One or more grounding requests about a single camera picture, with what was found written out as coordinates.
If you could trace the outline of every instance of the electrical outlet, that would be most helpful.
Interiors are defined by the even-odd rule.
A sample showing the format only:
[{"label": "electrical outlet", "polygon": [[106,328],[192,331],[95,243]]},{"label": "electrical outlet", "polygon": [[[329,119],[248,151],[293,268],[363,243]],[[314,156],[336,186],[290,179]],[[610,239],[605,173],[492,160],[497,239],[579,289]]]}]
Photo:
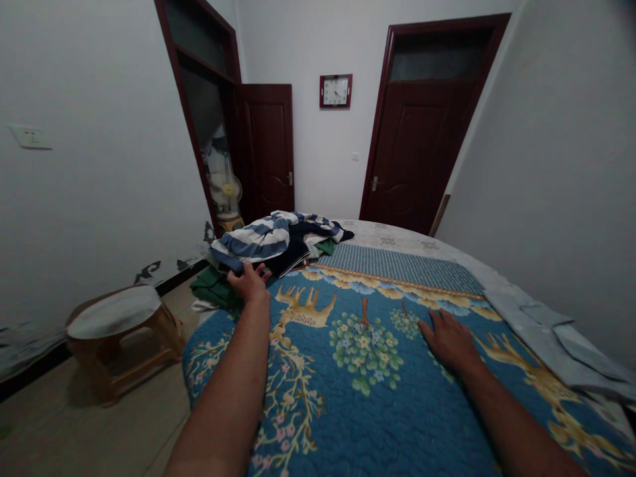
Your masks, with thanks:
[{"label": "electrical outlet", "polygon": [[42,129],[32,126],[7,125],[15,136],[18,144],[28,149],[52,149],[44,138]]}]

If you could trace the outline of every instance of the door handle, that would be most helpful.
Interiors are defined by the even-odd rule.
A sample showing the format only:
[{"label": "door handle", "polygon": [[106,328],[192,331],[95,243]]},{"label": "door handle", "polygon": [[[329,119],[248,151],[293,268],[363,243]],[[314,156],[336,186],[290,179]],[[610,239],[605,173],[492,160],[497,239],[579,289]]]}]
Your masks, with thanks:
[{"label": "door handle", "polygon": [[371,184],[371,192],[375,192],[375,191],[376,191],[376,186],[377,186],[378,184],[382,184],[382,182],[378,182],[378,177],[377,177],[377,176],[375,176],[375,177],[373,178],[373,184]]}]

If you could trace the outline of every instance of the doorway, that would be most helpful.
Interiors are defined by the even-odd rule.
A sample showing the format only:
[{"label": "doorway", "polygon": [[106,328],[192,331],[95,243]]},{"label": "doorway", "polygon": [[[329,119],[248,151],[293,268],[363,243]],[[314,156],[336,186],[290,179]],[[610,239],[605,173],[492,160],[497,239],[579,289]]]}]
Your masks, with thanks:
[{"label": "doorway", "polygon": [[392,25],[360,219],[428,235],[510,14]]},{"label": "doorway", "polygon": [[294,210],[292,86],[243,84],[237,36],[206,0],[155,0],[215,236]]}]

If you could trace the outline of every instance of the wall clock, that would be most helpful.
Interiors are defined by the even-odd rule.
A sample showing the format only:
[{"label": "wall clock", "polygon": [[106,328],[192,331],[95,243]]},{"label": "wall clock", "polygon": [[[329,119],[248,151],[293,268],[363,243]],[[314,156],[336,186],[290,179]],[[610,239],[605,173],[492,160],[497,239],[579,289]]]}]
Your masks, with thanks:
[{"label": "wall clock", "polygon": [[320,77],[320,108],[348,108],[351,106],[353,75]]}]

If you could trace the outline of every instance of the floral quilt pattern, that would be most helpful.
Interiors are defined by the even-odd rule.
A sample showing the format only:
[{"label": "floral quilt pattern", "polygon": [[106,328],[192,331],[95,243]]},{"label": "floral quilt pattern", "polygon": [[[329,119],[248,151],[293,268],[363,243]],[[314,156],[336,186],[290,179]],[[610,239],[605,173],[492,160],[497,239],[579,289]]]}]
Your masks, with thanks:
[{"label": "floral quilt pattern", "polygon": [[[461,382],[417,320],[454,313],[482,360],[592,475],[636,472],[627,441],[565,388],[481,296],[310,266],[270,288],[270,353],[249,475],[480,475],[500,469]],[[223,357],[240,311],[190,338],[191,405]]]}]

